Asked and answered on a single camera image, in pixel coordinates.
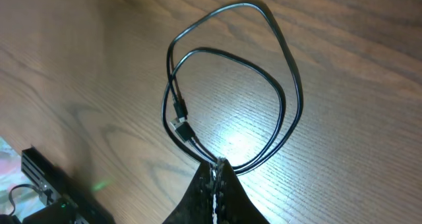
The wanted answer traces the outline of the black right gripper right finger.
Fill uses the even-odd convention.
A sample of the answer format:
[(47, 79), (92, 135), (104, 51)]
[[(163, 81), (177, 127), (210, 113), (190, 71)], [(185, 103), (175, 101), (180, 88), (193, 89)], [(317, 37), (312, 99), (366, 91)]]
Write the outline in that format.
[(218, 224), (269, 224), (247, 196), (227, 159), (218, 161), (216, 174)]

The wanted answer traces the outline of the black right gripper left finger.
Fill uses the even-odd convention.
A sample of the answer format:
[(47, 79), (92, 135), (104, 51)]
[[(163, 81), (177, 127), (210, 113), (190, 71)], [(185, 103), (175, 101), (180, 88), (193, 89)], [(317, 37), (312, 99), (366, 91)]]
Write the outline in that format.
[(181, 201), (163, 224), (212, 224), (213, 203), (212, 165), (203, 162), (198, 166)]

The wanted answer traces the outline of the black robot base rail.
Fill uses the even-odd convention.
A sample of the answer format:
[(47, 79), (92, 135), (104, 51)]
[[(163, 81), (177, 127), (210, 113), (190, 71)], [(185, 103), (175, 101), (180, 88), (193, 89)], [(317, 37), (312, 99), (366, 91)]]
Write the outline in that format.
[[(13, 209), (1, 215), (6, 224), (114, 224), (115, 220), (93, 195), (48, 161), (36, 148), (22, 150), (21, 171), (31, 181), (9, 192)], [(40, 198), (44, 208), (20, 220), (16, 214), (13, 191), (29, 188)]]

